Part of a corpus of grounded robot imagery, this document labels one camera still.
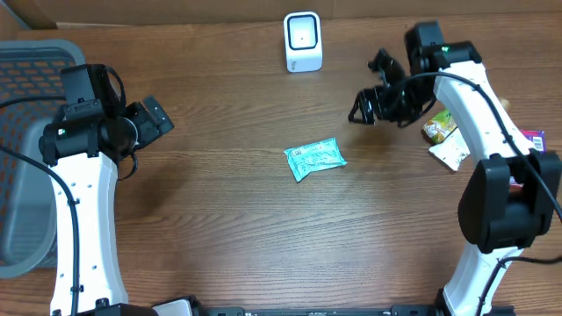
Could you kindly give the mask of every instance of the wall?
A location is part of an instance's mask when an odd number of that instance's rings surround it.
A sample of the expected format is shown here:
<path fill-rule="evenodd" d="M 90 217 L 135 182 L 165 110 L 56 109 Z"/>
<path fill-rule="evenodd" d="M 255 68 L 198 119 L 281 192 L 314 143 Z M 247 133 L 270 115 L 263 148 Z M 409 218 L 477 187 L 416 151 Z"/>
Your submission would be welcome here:
<path fill-rule="evenodd" d="M 0 4 L 0 40 L 16 39 L 16 34 L 20 29 L 18 22 Z"/>
<path fill-rule="evenodd" d="M 440 16 L 562 11 L 561 0 L 6 0 L 38 28 L 56 23 L 166 25 L 282 20 L 292 11 L 322 18 Z"/>

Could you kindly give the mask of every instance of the teal packet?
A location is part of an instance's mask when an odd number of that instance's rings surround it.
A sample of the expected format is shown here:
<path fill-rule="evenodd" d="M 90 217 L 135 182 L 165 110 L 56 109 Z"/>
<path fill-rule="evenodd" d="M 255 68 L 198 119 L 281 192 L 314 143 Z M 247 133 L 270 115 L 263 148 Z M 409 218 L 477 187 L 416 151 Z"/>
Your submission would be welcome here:
<path fill-rule="evenodd" d="M 335 138 L 285 150 L 289 167 L 297 182 L 314 171 L 348 164 L 340 154 Z"/>

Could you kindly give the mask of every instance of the gray basket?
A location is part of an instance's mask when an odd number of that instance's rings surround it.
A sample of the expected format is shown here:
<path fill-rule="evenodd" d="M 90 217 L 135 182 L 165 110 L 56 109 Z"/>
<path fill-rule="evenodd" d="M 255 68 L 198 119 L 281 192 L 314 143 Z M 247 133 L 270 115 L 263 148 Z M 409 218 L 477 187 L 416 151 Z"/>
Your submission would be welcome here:
<path fill-rule="evenodd" d="M 62 40 L 0 42 L 0 102 L 62 95 L 60 70 L 84 64 Z M 42 162 L 39 137 L 63 101 L 14 104 L 0 110 L 0 143 Z M 0 153 L 0 278 L 56 266 L 56 207 L 49 176 Z"/>

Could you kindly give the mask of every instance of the wooden table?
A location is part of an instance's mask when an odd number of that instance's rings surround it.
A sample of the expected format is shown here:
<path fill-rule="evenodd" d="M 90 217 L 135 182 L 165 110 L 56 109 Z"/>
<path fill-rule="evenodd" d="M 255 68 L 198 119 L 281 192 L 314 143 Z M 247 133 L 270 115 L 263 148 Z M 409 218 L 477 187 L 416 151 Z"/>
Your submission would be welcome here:
<path fill-rule="evenodd" d="M 322 22 L 321 71 L 289 75 L 280 22 L 21 32 L 67 39 L 112 65 L 127 99 L 153 94 L 176 128 L 139 152 L 119 184 L 119 265 L 130 301 L 196 294 L 206 305 L 383 307 L 431 303 L 465 239 L 457 204 L 472 162 L 451 173 L 421 127 L 350 125 L 356 93 L 378 82 L 380 47 L 407 65 L 404 32 L 421 18 Z M 440 17 L 472 40 L 511 118 L 562 149 L 562 14 Z M 283 150 L 336 137 L 348 165 L 295 183 Z M 130 164 L 123 164 L 123 169 Z M 560 253 L 562 229 L 525 254 Z M 54 269 L 0 281 L 0 314 L 45 315 Z M 562 267 L 516 263 L 496 304 L 562 314 Z"/>

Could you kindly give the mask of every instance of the purple package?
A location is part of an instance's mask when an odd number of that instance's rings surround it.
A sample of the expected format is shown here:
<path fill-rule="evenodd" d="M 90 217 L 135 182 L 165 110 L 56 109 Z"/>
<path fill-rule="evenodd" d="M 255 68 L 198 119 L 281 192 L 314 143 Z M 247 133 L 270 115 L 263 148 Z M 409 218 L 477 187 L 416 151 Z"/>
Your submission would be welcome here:
<path fill-rule="evenodd" d="M 521 130 L 521 133 L 525 138 L 533 142 L 535 149 L 540 152 L 546 152 L 546 142 L 544 141 L 544 131 L 526 131 Z"/>

